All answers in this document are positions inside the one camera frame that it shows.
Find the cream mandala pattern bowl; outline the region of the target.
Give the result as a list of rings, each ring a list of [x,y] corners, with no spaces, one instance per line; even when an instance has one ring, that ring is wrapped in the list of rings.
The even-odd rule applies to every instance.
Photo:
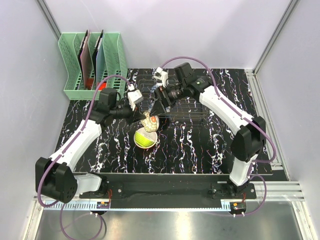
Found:
[[[145,131],[148,133],[156,132],[160,126],[159,117],[157,115],[150,116],[149,111],[144,111],[143,115],[145,116],[145,119],[142,119],[140,122]]]

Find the green patterned bowl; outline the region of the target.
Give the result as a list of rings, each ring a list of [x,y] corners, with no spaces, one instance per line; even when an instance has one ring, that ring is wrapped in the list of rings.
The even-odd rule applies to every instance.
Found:
[[[136,130],[133,137],[134,143],[142,149],[153,147],[157,139],[158,135],[155,131],[147,132],[143,127]]]

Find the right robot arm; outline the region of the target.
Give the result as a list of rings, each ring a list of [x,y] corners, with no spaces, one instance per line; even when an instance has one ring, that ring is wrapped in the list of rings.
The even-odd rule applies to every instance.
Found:
[[[150,114],[168,113],[178,100],[186,97],[195,99],[217,114],[234,135],[230,146],[234,156],[233,166],[222,193],[239,198],[249,185],[253,162],[265,147],[266,137],[263,133],[266,121],[237,107],[214,86],[213,78],[196,75],[188,62],[175,67],[174,72],[177,83],[169,86],[168,73],[161,67],[156,69],[153,77],[160,80],[161,85],[154,91],[155,101]]]

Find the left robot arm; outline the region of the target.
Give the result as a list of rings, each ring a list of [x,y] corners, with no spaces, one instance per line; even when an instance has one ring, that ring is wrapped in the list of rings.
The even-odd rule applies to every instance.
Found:
[[[127,96],[118,101],[114,88],[95,93],[86,117],[64,145],[50,157],[41,157],[35,163],[35,190],[39,203],[41,196],[55,202],[68,203],[75,195],[92,193],[103,198],[108,193],[108,179],[98,173],[74,175],[80,157],[88,147],[113,123],[124,119],[128,124],[144,120],[139,104],[144,99],[140,90],[129,87]]]

